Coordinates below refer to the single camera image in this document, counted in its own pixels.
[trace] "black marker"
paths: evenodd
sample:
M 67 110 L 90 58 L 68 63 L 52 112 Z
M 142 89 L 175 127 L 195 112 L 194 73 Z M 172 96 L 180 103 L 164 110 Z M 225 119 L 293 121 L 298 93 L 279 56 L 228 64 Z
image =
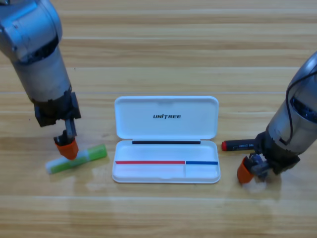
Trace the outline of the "black marker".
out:
M 221 144 L 223 151 L 233 151 L 233 150 L 253 150 L 254 139 L 248 140 L 225 140 Z

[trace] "robotic arm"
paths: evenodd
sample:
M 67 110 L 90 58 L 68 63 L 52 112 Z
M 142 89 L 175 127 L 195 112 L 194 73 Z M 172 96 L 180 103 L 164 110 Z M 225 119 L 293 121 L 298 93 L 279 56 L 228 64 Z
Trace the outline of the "robotic arm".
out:
M 34 104 L 40 127 L 65 121 L 54 137 L 61 155 L 75 159 L 74 119 L 81 118 L 59 49 L 62 26 L 49 0 L 0 0 L 0 51 L 11 61 Z
M 298 70 L 286 90 L 286 98 L 265 132 L 257 135 L 255 153 L 238 169 L 241 183 L 253 176 L 265 179 L 268 170 L 277 175 L 294 167 L 298 157 L 317 139 L 317 52 Z

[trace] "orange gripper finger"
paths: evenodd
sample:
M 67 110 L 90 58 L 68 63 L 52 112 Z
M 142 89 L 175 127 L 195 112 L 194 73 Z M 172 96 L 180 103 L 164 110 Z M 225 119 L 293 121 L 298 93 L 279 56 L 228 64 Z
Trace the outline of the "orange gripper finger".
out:
M 247 168 L 244 166 L 244 160 L 246 159 L 246 157 L 242 160 L 238 171 L 237 171 L 237 177 L 240 183 L 248 183 L 251 181 L 251 179 L 253 179 L 254 175 L 251 174 Z
M 78 145 L 75 139 L 68 145 L 59 146 L 56 143 L 55 145 L 58 148 L 60 154 L 69 160 L 74 160 L 77 157 Z

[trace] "green marker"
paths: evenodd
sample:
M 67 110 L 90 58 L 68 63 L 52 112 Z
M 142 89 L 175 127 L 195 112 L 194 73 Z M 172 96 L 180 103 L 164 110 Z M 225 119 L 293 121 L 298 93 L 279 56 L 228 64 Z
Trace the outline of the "green marker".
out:
M 60 157 L 46 163 L 46 170 L 49 174 L 55 174 L 64 170 L 68 170 L 75 166 L 84 164 L 89 161 L 98 160 L 107 156 L 106 146 L 104 144 L 79 151 L 76 159 L 69 160 L 65 157 Z

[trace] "blue stripe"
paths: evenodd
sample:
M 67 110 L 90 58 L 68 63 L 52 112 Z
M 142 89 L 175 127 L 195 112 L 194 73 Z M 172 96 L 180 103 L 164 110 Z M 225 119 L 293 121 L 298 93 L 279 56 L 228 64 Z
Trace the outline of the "blue stripe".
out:
M 217 161 L 186 161 L 187 165 L 218 165 Z

